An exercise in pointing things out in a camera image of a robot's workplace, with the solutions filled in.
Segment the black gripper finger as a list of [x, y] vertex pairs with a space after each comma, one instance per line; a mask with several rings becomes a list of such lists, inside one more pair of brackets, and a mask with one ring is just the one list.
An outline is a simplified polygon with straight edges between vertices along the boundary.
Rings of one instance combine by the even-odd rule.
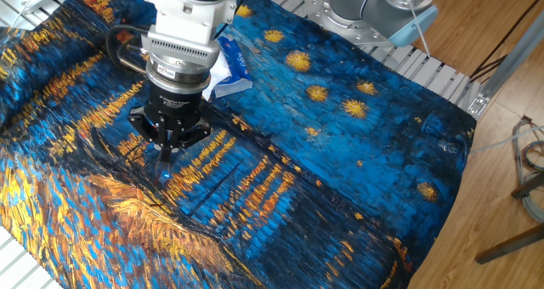
[[200, 119], [196, 124], [189, 126], [184, 122], [177, 120], [171, 129], [167, 142], [167, 162], [173, 158], [172, 155], [180, 149], [187, 149], [197, 142], [203, 140], [211, 133], [211, 125], [204, 119]]
[[168, 162], [167, 118], [151, 106], [141, 106], [129, 111], [128, 120], [145, 140], [157, 146], [160, 161]]

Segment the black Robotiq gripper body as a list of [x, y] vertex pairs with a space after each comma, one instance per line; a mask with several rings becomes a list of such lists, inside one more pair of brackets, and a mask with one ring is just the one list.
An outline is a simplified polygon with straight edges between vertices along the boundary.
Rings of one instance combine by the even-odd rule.
[[169, 127], [181, 122], [183, 128], [191, 128], [201, 119], [199, 111], [201, 96], [201, 92], [181, 94], [152, 87], [144, 111], [153, 123], [159, 122], [160, 116], [164, 116]]

